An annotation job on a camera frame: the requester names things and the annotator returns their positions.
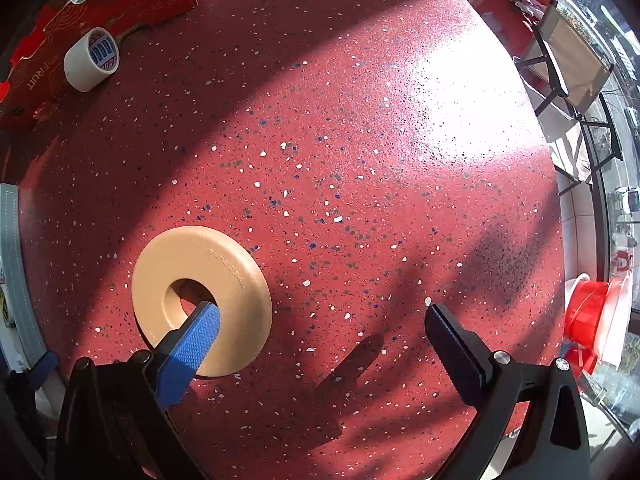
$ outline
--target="beige ring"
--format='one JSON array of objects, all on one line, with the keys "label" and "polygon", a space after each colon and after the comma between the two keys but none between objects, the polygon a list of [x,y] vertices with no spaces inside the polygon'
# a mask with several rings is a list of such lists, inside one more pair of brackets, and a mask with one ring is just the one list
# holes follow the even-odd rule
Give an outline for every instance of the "beige ring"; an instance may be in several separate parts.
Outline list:
[{"label": "beige ring", "polygon": [[154,347],[187,319],[172,288],[185,278],[202,284],[220,308],[220,334],[198,375],[241,370],[257,357],[271,330],[271,295],[260,267],[215,229],[177,227],[153,238],[136,262],[131,296],[140,330]]}]

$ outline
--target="red cardboard box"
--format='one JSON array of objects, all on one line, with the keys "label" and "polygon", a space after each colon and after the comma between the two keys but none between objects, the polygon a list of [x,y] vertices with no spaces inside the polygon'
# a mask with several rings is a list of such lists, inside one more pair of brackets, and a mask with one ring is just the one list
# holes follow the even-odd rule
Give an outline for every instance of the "red cardboard box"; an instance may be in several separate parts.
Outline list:
[{"label": "red cardboard box", "polygon": [[0,128],[25,132],[66,87],[63,60],[91,28],[108,30],[120,44],[143,25],[155,25],[193,9],[197,0],[50,0],[33,32],[22,38],[11,59],[7,81],[0,83]]}]

